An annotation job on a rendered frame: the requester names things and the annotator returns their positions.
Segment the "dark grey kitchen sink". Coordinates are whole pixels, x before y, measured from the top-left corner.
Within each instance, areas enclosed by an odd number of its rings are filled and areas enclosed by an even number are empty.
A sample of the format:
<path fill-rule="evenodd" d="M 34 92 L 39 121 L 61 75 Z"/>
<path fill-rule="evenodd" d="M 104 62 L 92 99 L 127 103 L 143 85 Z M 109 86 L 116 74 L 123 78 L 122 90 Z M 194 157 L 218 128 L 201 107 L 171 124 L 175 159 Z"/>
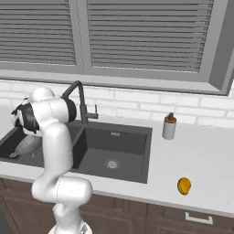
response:
<path fill-rule="evenodd" d="M 73 166 L 70 172 L 145 184 L 148 177 L 152 129 L 146 127 L 79 121 L 67 123 L 72 142 Z M 44 168 L 42 144 L 33 154 L 10 158 L 27 135 L 13 128 L 0 140 L 0 161 Z M 107 169 L 104 162 L 117 159 L 118 169 Z"/>

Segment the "grey window frame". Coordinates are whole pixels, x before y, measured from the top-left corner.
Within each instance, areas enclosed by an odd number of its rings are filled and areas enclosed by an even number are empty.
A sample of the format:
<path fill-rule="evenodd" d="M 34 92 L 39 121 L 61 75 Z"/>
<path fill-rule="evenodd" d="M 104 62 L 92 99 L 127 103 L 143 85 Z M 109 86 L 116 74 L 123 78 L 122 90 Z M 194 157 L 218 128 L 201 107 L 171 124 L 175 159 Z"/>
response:
<path fill-rule="evenodd" d="M 93 67 L 87 0 L 69 0 L 76 64 L 0 61 L 0 78 L 141 90 L 227 95 L 234 81 L 234 0 L 215 0 L 198 72 Z"/>

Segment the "yellow orange mango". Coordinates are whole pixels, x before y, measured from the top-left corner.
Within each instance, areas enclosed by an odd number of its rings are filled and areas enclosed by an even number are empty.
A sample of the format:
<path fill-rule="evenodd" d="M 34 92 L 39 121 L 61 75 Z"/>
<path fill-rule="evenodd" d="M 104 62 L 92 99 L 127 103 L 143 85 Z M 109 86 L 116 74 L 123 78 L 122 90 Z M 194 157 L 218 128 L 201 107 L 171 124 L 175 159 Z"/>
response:
<path fill-rule="evenodd" d="M 178 191 L 186 196 L 191 188 L 191 182 L 188 178 L 182 177 L 177 182 L 177 189 Z"/>

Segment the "round metal sink drain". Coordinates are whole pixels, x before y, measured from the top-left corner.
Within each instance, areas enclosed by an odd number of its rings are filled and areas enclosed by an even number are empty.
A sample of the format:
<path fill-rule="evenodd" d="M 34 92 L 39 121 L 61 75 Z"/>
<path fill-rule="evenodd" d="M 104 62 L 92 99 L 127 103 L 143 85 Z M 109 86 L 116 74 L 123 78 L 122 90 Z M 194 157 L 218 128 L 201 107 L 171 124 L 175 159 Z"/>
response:
<path fill-rule="evenodd" d="M 114 170 L 114 169 L 118 169 L 121 166 L 121 163 L 117 159 L 107 159 L 104 162 L 104 166 L 107 169 Z"/>

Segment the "wide grey window blind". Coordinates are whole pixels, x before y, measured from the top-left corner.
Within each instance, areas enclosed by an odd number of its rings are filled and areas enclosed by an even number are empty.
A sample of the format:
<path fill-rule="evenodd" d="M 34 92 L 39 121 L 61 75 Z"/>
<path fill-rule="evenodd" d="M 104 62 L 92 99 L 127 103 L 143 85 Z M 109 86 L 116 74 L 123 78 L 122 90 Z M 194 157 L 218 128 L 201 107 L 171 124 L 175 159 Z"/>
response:
<path fill-rule="evenodd" d="M 93 67 L 198 72 L 215 0 L 87 0 Z"/>

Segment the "black sink faucet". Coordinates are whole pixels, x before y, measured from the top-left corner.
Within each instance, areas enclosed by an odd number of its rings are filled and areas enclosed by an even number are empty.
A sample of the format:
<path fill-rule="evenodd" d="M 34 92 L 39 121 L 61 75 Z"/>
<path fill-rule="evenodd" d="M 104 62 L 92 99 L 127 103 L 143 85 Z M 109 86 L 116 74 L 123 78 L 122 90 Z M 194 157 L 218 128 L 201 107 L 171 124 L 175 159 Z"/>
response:
<path fill-rule="evenodd" d="M 63 98 L 68 98 L 68 96 L 76 89 L 79 89 L 79 96 L 80 96 L 80 119 L 81 123 L 83 125 L 89 124 L 89 119 L 98 119 L 99 114 L 97 112 L 95 113 L 89 113 L 87 111 L 87 105 L 85 103 L 84 99 L 84 90 L 82 83 L 79 80 L 74 81 L 62 94 Z"/>

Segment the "brown drawer front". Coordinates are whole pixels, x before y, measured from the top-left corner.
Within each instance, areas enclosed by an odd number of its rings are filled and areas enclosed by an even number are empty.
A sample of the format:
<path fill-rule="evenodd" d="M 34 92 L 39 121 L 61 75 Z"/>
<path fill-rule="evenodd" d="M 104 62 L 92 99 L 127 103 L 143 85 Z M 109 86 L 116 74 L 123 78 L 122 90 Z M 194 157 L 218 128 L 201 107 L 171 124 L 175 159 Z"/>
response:
<path fill-rule="evenodd" d="M 185 212 L 195 218 L 207 219 L 211 216 L 213 225 L 187 221 Z M 175 207 L 149 205 L 145 234 L 234 234 L 234 218 Z"/>

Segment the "brown sink cabinet front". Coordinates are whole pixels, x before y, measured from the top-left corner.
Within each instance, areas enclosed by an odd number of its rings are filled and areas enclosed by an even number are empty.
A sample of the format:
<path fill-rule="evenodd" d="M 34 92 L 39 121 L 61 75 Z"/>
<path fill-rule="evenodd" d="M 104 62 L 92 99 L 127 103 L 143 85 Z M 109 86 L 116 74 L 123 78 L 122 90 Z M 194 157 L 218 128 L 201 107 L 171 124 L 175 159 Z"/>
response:
<path fill-rule="evenodd" d="M 53 204 L 35 200 L 31 183 L 0 177 L 0 208 L 14 234 L 48 234 L 56 224 Z M 144 234 L 147 205 L 93 195 L 80 208 L 93 234 Z"/>

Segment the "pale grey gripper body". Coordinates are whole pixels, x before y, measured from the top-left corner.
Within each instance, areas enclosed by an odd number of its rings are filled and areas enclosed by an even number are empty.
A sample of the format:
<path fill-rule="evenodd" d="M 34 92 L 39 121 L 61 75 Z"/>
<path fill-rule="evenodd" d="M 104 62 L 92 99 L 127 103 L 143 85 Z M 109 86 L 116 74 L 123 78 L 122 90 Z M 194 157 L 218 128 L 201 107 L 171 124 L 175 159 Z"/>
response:
<path fill-rule="evenodd" d="M 15 151 L 9 155 L 15 158 L 19 155 L 33 154 L 42 144 L 42 138 L 33 135 L 27 135 L 16 147 Z"/>

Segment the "grey soap dispenser orange collar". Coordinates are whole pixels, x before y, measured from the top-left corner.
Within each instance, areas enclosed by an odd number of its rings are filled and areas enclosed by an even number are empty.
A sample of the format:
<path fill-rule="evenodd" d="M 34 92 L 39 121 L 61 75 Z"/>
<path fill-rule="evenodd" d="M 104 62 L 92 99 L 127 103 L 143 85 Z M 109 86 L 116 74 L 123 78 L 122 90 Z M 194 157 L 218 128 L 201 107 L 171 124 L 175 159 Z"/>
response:
<path fill-rule="evenodd" d="M 165 116 L 162 137 L 166 140 L 172 140 L 176 132 L 176 117 L 172 112 Z"/>

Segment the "narrow grey window blind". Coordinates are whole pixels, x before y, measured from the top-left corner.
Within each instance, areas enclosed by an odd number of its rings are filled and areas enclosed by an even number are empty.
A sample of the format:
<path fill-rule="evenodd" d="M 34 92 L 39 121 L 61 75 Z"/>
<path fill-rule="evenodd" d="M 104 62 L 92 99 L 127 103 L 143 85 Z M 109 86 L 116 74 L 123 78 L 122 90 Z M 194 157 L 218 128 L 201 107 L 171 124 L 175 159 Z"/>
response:
<path fill-rule="evenodd" d="M 0 61 L 75 65 L 69 0 L 0 0 Z"/>

